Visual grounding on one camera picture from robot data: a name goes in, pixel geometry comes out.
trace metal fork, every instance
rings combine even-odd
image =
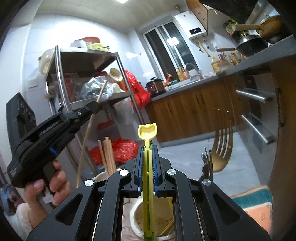
[[[212,148],[213,172],[222,171],[230,160],[233,148],[233,130],[229,111],[217,111],[216,132]]]

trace wall switch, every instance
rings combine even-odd
[[[33,79],[28,81],[29,89],[37,87],[38,86],[38,79]]]

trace wok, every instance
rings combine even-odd
[[[236,31],[256,30],[262,38],[271,44],[275,44],[292,34],[280,15],[267,16],[266,19],[261,21],[260,25],[238,24],[232,28]]]
[[[244,56],[250,57],[261,50],[267,48],[267,42],[259,35],[248,35],[241,39],[236,50]],[[234,51],[235,48],[221,48],[217,49],[217,52]]]

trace gray countertop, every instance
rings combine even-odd
[[[184,91],[184,90],[190,89],[192,87],[202,85],[204,83],[208,83],[213,80],[217,80],[217,79],[223,78],[223,77],[231,75],[231,74],[238,73],[240,71],[255,67],[257,65],[268,63],[268,62],[276,60],[278,58],[287,57],[287,56],[291,56],[291,55],[295,55],[295,54],[296,54],[296,39],[291,35],[291,36],[277,42],[276,44],[273,44],[270,47],[262,50],[261,52],[253,55],[249,59],[241,62],[240,64],[238,64],[237,66],[235,66],[231,69],[228,69],[216,76],[213,76],[213,77],[210,77],[210,78],[207,78],[204,80],[195,81],[195,82],[193,81],[192,83],[177,87],[171,91],[167,91],[164,94],[161,94],[159,96],[152,98],[151,101],[155,101],[155,100],[161,99],[163,97],[178,93],[180,91]]]

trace pan handle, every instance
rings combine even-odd
[[[234,31],[260,30],[260,26],[254,25],[254,24],[237,24],[237,25],[233,25],[232,29]]]
[[[226,52],[226,51],[235,51],[236,48],[221,48],[221,49],[217,49],[217,52]]]

